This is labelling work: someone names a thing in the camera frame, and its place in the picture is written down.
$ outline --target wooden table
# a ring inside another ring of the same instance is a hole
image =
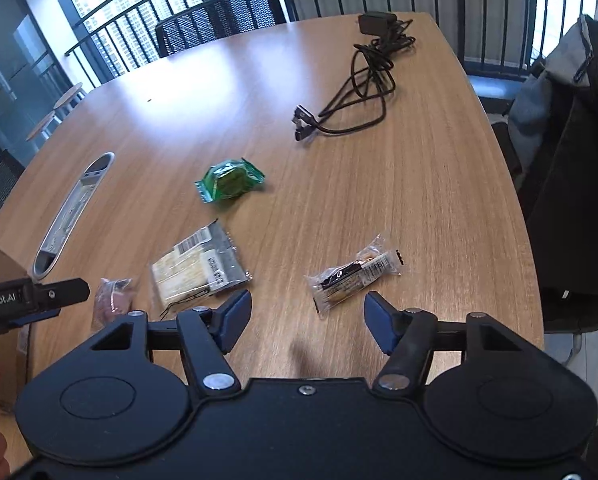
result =
[[[0,247],[29,268],[64,197],[104,152],[116,159],[83,212],[52,282],[135,277],[151,310],[148,264],[220,218],[252,272],[252,320],[228,361],[250,376],[365,376],[385,361],[358,294],[320,320],[304,276],[350,261],[378,233],[406,262],[372,288],[442,320],[493,315],[537,346],[542,318],[516,199],[486,114],[428,14],[404,14],[416,50],[395,58],[396,94],[380,125],[342,138],[294,139],[297,104],[315,113],[348,76],[354,16],[233,36],[161,59],[91,92],[26,169],[0,212]],[[375,105],[343,112],[368,119]],[[264,190],[201,202],[194,181],[226,158],[266,174]],[[206,302],[217,306],[218,300]],[[90,301],[34,327],[35,374],[90,335]],[[160,364],[183,375],[178,354]],[[433,373],[454,365],[446,354]],[[4,427],[13,466],[27,449]]]

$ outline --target green snack package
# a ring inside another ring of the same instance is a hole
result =
[[[208,203],[247,193],[257,184],[263,184],[265,178],[266,176],[245,158],[231,159],[212,166],[195,185],[201,200]]]

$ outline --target barcode label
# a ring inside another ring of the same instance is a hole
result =
[[[228,285],[221,258],[214,249],[205,251],[201,258],[202,266],[204,267],[205,279],[210,285],[210,291],[214,292],[224,286]]]
[[[367,264],[361,266],[361,272],[364,273],[364,286],[370,285],[379,276],[391,268],[390,260],[388,259],[388,253],[384,253],[381,256],[370,260]]]
[[[181,256],[183,253],[197,247],[199,244],[205,244],[206,242],[209,242],[210,239],[210,230],[207,227],[203,227],[196,233],[192,234],[192,236],[189,236],[181,243],[177,244],[177,254],[178,256]]]

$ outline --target packaged food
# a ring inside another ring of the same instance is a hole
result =
[[[135,281],[130,278],[126,280],[101,278],[95,293],[92,330],[101,330],[117,317],[125,316],[130,312],[132,298],[136,294]]]
[[[218,220],[175,245],[151,265],[165,318],[173,305],[210,296],[251,279]]]
[[[399,251],[388,249],[383,236],[377,235],[349,264],[331,267],[317,276],[306,277],[317,312],[325,314],[384,274],[400,274],[401,266],[403,260]]]
[[[234,198],[250,191],[257,184],[263,184],[266,176],[250,164],[241,160],[224,160],[212,166],[205,176],[195,182],[204,202]]]

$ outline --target round stool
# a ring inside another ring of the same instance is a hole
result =
[[[72,106],[72,102],[83,101],[83,99],[85,99],[86,97],[85,92],[81,89],[82,86],[83,83],[77,83],[75,86],[70,88],[65,94],[59,97],[59,100],[54,104],[53,110],[56,112],[57,110],[60,110],[65,106],[68,110],[65,115],[69,114],[74,108]]]
[[[56,113],[54,113],[54,110],[47,114],[34,128],[32,128],[32,131],[28,134],[26,140],[34,139],[38,134],[41,134],[45,140],[48,140],[51,135],[48,126],[50,126],[53,121],[57,124],[61,124],[61,120],[57,117]]]

